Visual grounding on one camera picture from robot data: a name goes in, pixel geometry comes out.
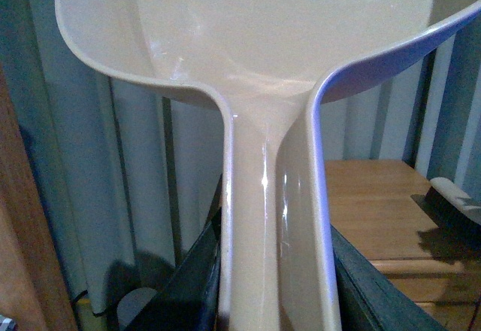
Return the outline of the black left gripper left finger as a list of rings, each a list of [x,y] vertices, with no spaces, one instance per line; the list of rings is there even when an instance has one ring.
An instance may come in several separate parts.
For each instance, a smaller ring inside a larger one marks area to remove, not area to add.
[[[214,330],[219,293],[222,178],[206,223],[165,288],[126,326],[127,330]]]

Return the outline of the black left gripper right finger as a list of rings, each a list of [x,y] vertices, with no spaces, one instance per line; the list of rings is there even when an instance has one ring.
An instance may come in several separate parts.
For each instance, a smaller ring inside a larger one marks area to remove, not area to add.
[[[337,229],[331,231],[343,330],[444,330]]]

